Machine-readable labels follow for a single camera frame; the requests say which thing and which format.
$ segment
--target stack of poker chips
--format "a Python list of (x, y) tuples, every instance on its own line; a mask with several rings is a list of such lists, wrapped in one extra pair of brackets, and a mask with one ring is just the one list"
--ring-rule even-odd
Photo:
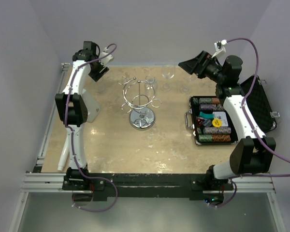
[(199, 104), (199, 99), (192, 98), (192, 102), (193, 102), (193, 104), (198, 105)]
[(197, 128), (200, 143), (208, 142), (230, 142), (231, 141), (231, 128), (230, 127), (204, 127)]
[(218, 98), (200, 98), (199, 105), (200, 105), (200, 111), (223, 111), (224, 110)]
[(208, 142), (230, 142), (231, 137), (228, 134), (199, 134), (200, 143)]
[(231, 134), (230, 127), (205, 127), (204, 134)]

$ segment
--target case handle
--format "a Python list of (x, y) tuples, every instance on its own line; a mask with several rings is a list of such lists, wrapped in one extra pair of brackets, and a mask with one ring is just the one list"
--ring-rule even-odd
[(193, 129), (192, 125), (188, 126), (188, 118), (187, 118), (187, 114), (192, 114), (192, 110), (188, 110), (187, 112), (185, 112), (185, 121), (186, 121), (186, 128), (188, 129)]

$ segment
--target wine glass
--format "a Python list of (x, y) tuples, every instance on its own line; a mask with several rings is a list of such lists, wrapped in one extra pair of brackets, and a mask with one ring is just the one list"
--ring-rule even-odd
[(161, 89), (162, 91), (170, 91), (172, 86), (170, 85), (169, 81), (175, 75), (175, 63), (172, 60), (169, 60), (164, 63), (162, 67), (162, 76), (166, 79), (165, 83), (162, 83)]
[(93, 88), (97, 93), (103, 93), (105, 91), (105, 79), (102, 77), (97, 82), (93, 81)]
[(190, 83), (197, 79), (196, 75), (187, 75), (185, 77), (185, 83), (179, 88), (180, 92), (183, 94), (189, 94), (191, 92)]
[(145, 80), (146, 80), (146, 84), (144, 85), (145, 95), (148, 96), (149, 98), (152, 98), (154, 94), (154, 91), (153, 91), (154, 89), (157, 96), (158, 84), (154, 75), (147, 75)]
[(118, 84), (120, 85), (124, 85), (127, 83), (127, 81), (129, 81), (129, 78), (126, 76), (122, 76), (120, 78), (117, 79)]

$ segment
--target open black case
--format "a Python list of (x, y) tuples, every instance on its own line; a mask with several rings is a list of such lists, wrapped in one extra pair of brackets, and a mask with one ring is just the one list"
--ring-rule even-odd
[[(248, 93), (250, 86), (252, 84), (252, 81), (253, 81), (253, 76), (249, 77), (246, 81), (244, 81), (240, 85), (243, 91), (245, 92), (245, 94)], [(199, 105), (195, 103), (198, 101), (194, 101), (195, 98), (197, 99), (215, 98), (215, 96), (191, 96), (189, 98), (190, 110), (185, 113), (186, 127), (189, 129), (193, 129), (195, 143), (197, 145), (230, 145), (230, 144), (237, 143), (238, 138), (237, 138), (234, 125), (231, 121), (229, 114), (226, 111), (224, 112), (226, 113), (228, 124), (229, 124), (229, 127), (231, 128), (231, 134), (230, 134), (231, 141), (230, 142), (203, 142), (203, 143), (199, 141), (198, 132), (196, 130), (197, 129), (196, 117), (199, 116), (200, 109), (199, 109)], [(252, 89), (252, 92), (246, 101), (247, 101), (247, 105), (250, 109), (252, 116), (254, 117), (256, 123), (258, 124), (258, 126), (264, 133), (267, 133), (277, 128), (277, 122), (275, 120), (275, 117), (273, 116), (272, 108), (266, 97), (266, 94), (262, 86), (262, 81), (259, 79), (259, 77), (257, 77), (257, 80)], [(187, 114), (191, 114), (191, 119), (192, 119), (191, 126), (188, 125)]]

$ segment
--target yellow sticker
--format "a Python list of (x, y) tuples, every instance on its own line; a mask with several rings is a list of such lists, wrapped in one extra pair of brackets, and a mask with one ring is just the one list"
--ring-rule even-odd
[(222, 122), (219, 119), (214, 119), (212, 121), (214, 127), (221, 127)]

